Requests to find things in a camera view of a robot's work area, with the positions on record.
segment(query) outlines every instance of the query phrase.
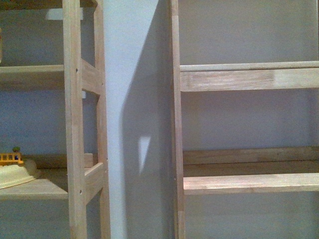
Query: wooden side frame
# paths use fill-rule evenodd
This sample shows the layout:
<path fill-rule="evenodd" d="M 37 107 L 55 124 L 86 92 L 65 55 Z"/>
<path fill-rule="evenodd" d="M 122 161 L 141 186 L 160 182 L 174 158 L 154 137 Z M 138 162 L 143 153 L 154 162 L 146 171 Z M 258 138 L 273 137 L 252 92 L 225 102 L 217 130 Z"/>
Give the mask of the wooden side frame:
<path fill-rule="evenodd" d="M 80 1 L 63 0 L 62 4 L 70 235 L 72 239 L 87 239 Z"/>
<path fill-rule="evenodd" d="M 86 205 L 100 192 L 101 238 L 110 239 L 103 0 L 93 1 L 95 67 L 81 58 L 80 0 L 63 0 L 70 235 L 87 239 Z M 98 163 L 85 172 L 82 90 L 98 95 Z"/>
<path fill-rule="evenodd" d="M 100 72 L 101 94 L 97 103 L 97 137 L 98 161 L 103 163 L 103 181 L 100 195 L 101 239 L 111 238 L 110 227 L 110 198 L 109 198 L 109 171 L 107 152 L 107 122 L 106 122 L 106 89 L 105 89 L 105 56 L 104 56 L 104 27 L 103 27 L 103 0 L 96 0 L 94 12 L 94 42 L 95 68 Z"/>
<path fill-rule="evenodd" d="M 178 0 L 170 1 L 171 13 L 171 50 L 173 59 L 173 98 L 172 98 L 172 161 L 174 167 L 174 228 L 175 238 L 185 239 L 185 209 L 183 182 L 183 150 L 181 125 L 181 91 L 180 91 L 180 58 Z"/>

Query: shelf board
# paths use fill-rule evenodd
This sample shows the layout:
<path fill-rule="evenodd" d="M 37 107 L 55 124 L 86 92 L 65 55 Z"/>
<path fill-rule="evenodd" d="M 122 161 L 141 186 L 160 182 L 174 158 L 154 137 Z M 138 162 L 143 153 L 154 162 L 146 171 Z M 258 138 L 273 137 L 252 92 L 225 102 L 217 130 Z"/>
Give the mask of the shelf board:
<path fill-rule="evenodd" d="M 0 67 L 0 91 L 64 89 L 64 66 Z"/>
<path fill-rule="evenodd" d="M 41 169 L 31 182 L 0 189 L 0 200 L 67 200 L 67 170 Z"/>
<path fill-rule="evenodd" d="M 319 191 L 319 161 L 184 166 L 186 195 Z"/>
<path fill-rule="evenodd" d="M 80 0 L 81 7 L 95 7 L 92 0 Z M 8 0 L 0 4 L 0 10 L 50 9 L 62 8 L 62 0 Z"/>
<path fill-rule="evenodd" d="M 189 71 L 180 73 L 182 92 L 319 88 L 319 68 Z"/>
<path fill-rule="evenodd" d="M 193 150 L 183 152 L 183 164 L 251 163 L 319 159 L 318 146 Z"/>
<path fill-rule="evenodd" d="M 249 71 L 249 70 L 278 70 L 278 69 L 302 69 L 302 68 L 319 68 L 319 61 L 182 65 L 180 66 L 180 71 L 181 72 Z"/>
<path fill-rule="evenodd" d="M 319 173 L 184 178 L 185 195 L 319 191 Z"/>

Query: wooden shelving unit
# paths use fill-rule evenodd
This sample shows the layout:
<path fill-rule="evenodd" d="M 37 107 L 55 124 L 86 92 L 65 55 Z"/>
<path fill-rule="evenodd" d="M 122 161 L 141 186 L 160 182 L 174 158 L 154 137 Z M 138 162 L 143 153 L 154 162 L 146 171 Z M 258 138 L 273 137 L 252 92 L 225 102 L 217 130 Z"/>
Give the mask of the wooden shelving unit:
<path fill-rule="evenodd" d="M 181 65 L 178 2 L 171 0 L 174 215 L 175 238 L 185 239 L 186 195 L 319 191 L 319 150 L 310 146 L 183 152 L 181 92 L 317 89 L 319 61 Z"/>
<path fill-rule="evenodd" d="M 95 67 L 81 58 L 80 7 L 94 7 Z M 99 194 L 101 238 L 110 238 L 103 0 L 5 1 L 0 10 L 63 8 L 64 65 L 0 67 L 0 91 L 64 89 L 66 155 L 26 155 L 42 175 L 0 190 L 3 200 L 68 200 L 70 235 L 87 239 L 86 205 Z M 82 91 L 97 96 L 97 155 L 84 153 Z"/>

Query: cream-colored object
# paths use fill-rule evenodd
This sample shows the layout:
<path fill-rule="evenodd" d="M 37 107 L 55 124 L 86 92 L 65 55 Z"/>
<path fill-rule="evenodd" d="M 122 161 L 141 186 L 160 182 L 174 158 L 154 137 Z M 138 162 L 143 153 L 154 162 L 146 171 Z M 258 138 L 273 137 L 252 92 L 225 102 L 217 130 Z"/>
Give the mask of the cream-colored object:
<path fill-rule="evenodd" d="M 40 176 L 33 160 L 25 160 L 23 166 L 9 165 L 0 167 L 0 189 L 30 182 Z"/>

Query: toy bus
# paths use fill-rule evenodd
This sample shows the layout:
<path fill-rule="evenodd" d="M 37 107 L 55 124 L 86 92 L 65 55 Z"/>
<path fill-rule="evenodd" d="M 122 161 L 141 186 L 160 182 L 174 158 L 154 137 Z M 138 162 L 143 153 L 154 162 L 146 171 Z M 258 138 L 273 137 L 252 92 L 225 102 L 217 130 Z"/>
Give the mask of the toy bus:
<path fill-rule="evenodd" d="M 15 163 L 23 164 L 21 153 L 0 153 L 0 166 L 7 166 Z"/>

